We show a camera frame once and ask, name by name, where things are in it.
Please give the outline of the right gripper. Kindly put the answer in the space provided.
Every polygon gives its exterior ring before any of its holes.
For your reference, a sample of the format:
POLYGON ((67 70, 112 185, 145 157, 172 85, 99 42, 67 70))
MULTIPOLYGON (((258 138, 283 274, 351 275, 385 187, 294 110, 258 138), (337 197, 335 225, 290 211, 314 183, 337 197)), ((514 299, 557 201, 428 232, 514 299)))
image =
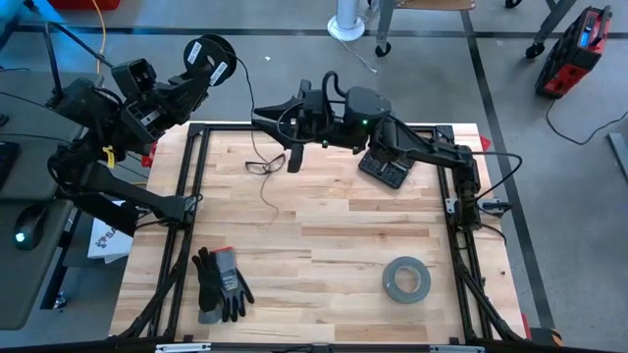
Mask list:
POLYGON ((253 109, 251 123, 259 127, 261 131, 271 136, 283 147, 290 147, 289 173, 298 173, 300 171, 305 144, 311 142, 322 143, 331 134, 335 123, 335 112, 332 109, 332 105, 339 104, 340 101, 330 100, 324 89, 319 90, 323 91, 326 98, 327 123, 319 126, 306 115, 304 99, 310 90, 315 90, 312 87, 312 82, 302 79, 299 83, 297 94, 287 102, 253 109), (288 136, 280 132, 276 126, 278 120, 286 115, 288 115, 288 136))

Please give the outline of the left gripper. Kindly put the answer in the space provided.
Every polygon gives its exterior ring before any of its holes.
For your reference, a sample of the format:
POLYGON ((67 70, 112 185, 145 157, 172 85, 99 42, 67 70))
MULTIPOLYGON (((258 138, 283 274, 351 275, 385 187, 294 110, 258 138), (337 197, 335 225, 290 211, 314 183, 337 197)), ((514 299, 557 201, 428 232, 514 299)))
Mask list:
POLYGON ((120 113, 120 136, 124 142, 155 142, 180 121, 188 121, 208 97, 209 73, 186 71, 169 78, 169 84, 185 89, 179 99, 164 93, 132 94, 120 113))

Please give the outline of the black cord spool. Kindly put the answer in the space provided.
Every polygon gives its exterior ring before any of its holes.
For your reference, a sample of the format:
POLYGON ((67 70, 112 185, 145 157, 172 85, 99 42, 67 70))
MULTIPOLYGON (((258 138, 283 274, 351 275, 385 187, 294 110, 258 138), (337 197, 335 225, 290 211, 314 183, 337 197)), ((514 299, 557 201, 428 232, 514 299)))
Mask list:
POLYGON ((189 73, 208 76, 210 86, 221 85, 237 66, 233 46, 218 34, 205 34, 188 42, 183 62, 189 73))

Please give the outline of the clear safety glasses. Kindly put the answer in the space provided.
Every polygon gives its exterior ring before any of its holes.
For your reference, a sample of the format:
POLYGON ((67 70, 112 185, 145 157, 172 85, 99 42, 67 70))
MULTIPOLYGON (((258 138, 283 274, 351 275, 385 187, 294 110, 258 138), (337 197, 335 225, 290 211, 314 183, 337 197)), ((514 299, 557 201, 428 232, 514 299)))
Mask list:
POLYGON ((244 163, 244 167, 249 173, 265 176, 279 171, 285 162, 286 155, 280 154, 268 162, 247 161, 244 163))

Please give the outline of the black keypad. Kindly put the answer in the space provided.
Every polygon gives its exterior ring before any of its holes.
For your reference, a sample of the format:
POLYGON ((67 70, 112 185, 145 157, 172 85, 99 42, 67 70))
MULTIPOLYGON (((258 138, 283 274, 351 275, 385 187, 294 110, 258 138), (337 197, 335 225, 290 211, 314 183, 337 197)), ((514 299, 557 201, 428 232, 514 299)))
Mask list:
POLYGON ((394 162, 381 162, 370 151, 367 151, 359 162, 358 169, 390 188, 399 189, 413 165, 414 161, 408 158, 400 158, 394 162))

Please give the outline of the white pole base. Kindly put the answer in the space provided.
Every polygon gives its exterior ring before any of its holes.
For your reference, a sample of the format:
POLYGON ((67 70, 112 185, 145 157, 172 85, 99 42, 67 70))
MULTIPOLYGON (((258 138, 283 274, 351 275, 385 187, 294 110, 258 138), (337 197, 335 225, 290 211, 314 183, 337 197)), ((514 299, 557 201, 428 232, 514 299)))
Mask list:
POLYGON ((359 16, 360 0, 337 0, 336 13, 330 18, 327 30, 331 37, 350 42, 365 32, 364 21, 359 16))

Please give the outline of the red storage bin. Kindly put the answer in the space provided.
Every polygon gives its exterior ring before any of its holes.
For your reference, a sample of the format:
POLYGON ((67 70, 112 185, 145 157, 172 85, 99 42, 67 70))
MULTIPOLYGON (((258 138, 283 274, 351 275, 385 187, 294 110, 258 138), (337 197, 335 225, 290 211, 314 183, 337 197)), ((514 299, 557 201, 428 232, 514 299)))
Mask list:
POLYGON ((121 0, 47 0, 56 10, 116 10, 121 0))

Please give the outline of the grey work glove red cuff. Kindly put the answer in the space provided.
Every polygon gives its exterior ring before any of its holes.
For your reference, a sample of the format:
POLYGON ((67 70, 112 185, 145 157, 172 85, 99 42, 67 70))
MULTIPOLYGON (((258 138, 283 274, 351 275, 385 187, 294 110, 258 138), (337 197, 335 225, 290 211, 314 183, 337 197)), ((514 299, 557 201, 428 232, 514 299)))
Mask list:
POLYGON ((221 279, 223 297, 223 321, 237 322, 246 316, 245 303, 253 304, 255 299, 236 265, 236 253, 233 247, 215 249, 216 268, 221 279))

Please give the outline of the black palm work glove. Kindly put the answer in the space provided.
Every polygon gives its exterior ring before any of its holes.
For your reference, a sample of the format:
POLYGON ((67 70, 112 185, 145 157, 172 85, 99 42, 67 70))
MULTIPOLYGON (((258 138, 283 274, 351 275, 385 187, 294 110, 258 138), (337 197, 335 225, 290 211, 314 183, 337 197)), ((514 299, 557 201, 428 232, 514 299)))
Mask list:
POLYGON ((197 270, 199 283, 199 322, 219 323, 223 320, 224 296, 216 256, 206 247, 202 247, 197 255, 192 256, 192 262, 197 270))

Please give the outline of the white paper box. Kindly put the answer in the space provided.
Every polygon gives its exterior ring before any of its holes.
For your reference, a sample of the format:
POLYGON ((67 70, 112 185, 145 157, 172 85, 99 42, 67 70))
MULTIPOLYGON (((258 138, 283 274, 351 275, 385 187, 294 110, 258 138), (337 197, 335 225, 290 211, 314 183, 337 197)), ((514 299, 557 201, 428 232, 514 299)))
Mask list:
POLYGON ((105 264, 109 264, 127 257, 131 252, 131 246, 131 236, 100 220, 93 220, 88 242, 88 259, 102 259, 105 264))

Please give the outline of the wooden top rolling workbench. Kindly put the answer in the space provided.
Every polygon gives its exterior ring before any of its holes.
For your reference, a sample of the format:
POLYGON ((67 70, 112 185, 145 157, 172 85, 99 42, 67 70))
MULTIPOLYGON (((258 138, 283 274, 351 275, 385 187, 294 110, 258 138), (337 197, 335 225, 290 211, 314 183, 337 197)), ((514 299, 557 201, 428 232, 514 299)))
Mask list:
MULTIPOLYGON (((472 10, 476 0, 366 0, 369 8, 380 12, 376 34, 375 54, 378 58, 386 57, 392 47, 388 42, 388 34, 394 9, 430 10, 430 11, 463 11, 472 10)), ((545 50, 545 41, 559 25, 577 0, 545 0, 549 14, 542 22, 539 31, 533 38, 533 44, 527 48, 525 56, 534 59, 545 50)))

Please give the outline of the black computer mouse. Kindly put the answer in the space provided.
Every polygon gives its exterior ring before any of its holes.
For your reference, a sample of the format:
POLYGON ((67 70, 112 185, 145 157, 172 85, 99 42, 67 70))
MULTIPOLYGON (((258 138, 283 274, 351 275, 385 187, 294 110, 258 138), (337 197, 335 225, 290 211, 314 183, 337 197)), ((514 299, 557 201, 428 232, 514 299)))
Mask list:
POLYGON ((33 204, 21 211, 14 224, 14 244, 18 250, 33 250, 43 236, 47 216, 46 204, 33 204))

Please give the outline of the grey metal bar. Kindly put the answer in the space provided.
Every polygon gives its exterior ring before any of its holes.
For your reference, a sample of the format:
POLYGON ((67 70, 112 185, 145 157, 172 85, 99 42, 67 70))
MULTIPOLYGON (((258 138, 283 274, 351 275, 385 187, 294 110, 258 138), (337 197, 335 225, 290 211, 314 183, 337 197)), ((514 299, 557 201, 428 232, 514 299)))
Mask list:
POLYGON ((609 133, 606 138, 619 168, 628 182, 628 142, 621 133, 609 133))

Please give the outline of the orange black corner block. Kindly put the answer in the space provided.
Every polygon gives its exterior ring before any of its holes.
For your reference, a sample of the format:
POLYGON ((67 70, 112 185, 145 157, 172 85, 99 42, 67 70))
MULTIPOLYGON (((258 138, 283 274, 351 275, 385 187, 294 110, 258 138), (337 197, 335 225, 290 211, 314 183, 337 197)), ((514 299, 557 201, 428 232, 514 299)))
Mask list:
POLYGON ((553 328, 530 328, 531 340, 537 344, 548 346, 562 346, 560 333, 553 328))

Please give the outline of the silver metal bracket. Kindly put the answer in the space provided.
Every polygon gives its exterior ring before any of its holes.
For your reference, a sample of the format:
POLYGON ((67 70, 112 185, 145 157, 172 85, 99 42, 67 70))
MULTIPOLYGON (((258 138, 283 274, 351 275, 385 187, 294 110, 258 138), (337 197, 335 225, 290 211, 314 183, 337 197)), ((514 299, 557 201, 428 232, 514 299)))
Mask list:
POLYGON ((481 346, 430 345, 429 353, 486 353, 486 351, 481 346))
POLYGON ((203 353, 211 350, 210 343, 169 343, 156 345, 154 353, 203 353))

